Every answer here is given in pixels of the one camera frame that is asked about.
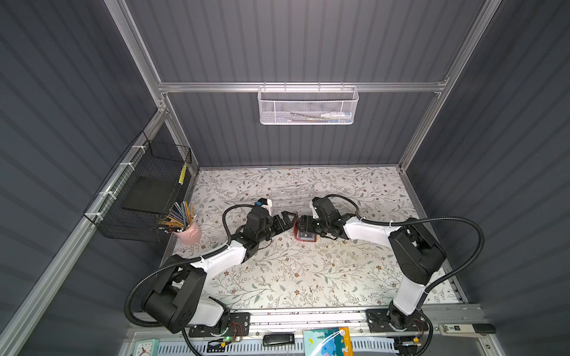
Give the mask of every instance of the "black wire mesh basket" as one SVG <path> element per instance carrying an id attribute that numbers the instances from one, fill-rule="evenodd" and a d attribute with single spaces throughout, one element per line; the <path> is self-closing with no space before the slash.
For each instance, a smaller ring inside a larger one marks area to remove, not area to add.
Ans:
<path id="1" fill-rule="evenodd" d="M 85 211 L 85 217 L 107 238 L 168 238 L 158 229 L 158 220 L 168 216 L 174 202 L 184 200 L 192 177 L 190 163 L 189 147 L 147 141 L 129 163 L 121 163 L 125 167 L 110 189 L 101 191 L 101 185 L 92 202 L 104 195 L 103 202 L 98 212 Z"/>

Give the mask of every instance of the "wire mesh basket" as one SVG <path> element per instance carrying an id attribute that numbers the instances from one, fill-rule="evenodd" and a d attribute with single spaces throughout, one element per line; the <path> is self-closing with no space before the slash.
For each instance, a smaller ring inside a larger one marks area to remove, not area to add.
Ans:
<path id="1" fill-rule="evenodd" d="M 190 148 L 157 141 L 147 141 L 142 147 L 130 162 L 121 163 L 125 167 L 116 183 L 107 191 L 99 190 L 93 198 L 104 195 L 98 212 L 84 212 L 85 217 L 107 238 L 160 242 L 165 234 L 160 234 L 158 219 L 166 218 L 173 203 L 184 199 L 191 178 Z M 180 184 L 183 169 L 188 171 Z M 144 189 L 141 191 L 144 184 L 147 187 L 160 186 L 160 190 L 154 193 L 153 208 L 139 208 L 137 202 L 133 202 L 135 194 L 143 200 L 146 195 L 153 194 Z"/>
<path id="2" fill-rule="evenodd" d="M 354 122 L 358 91 L 356 87 L 339 90 L 267 90 L 259 87 L 259 121 L 264 125 L 350 125 Z"/>

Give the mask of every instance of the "black usb drive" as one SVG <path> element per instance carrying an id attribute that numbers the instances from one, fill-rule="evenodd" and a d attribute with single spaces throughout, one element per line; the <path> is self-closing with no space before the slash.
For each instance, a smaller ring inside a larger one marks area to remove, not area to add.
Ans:
<path id="1" fill-rule="evenodd" d="M 294 334 L 270 334 L 263 337 L 263 346 L 279 346 L 295 343 Z"/>

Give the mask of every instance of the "clock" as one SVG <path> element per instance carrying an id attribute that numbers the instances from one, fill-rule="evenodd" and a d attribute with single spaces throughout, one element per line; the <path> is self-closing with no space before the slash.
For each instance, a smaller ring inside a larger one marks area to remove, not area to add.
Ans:
<path id="1" fill-rule="evenodd" d="M 133 356 L 156 356 L 157 353 L 158 339 L 138 341 L 133 350 Z"/>

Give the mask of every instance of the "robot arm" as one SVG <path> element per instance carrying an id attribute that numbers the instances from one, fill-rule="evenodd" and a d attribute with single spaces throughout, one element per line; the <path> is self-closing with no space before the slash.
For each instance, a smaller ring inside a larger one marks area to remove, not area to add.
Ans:
<path id="1" fill-rule="evenodd" d="M 291 213 L 271 216 L 264 206 L 267 206 L 266 199 L 260 199 L 247 214 L 246 224 L 231 236 L 231 243 L 224 251 L 156 274 L 142 309 L 172 333 L 178 333 L 188 324 L 225 330 L 229 308 L 214 298 L 200 298 L 202 289 L 206 281 L 252 257 L 260 242 L 293 227 Z M 184 258 L 173 255 L 165 265 L 181 261 Z"/>
<path id="2" fill-rule="evenodd" d="M 446 259 L 445 251 L 434 236 L 423 224 L 378 226 L 363 222 L 355 214 L 341 216 L 328 198 L 313 199 L 311 210 L 313 221 L 310 225 L 321 236 L 331 234 L 336 238 L 365 240 L 394 251 L 403 276 L 396 297 L 390 303 L 388 316 L 394 329 L 409 327 L 424 302 L 426 285 Z"/>

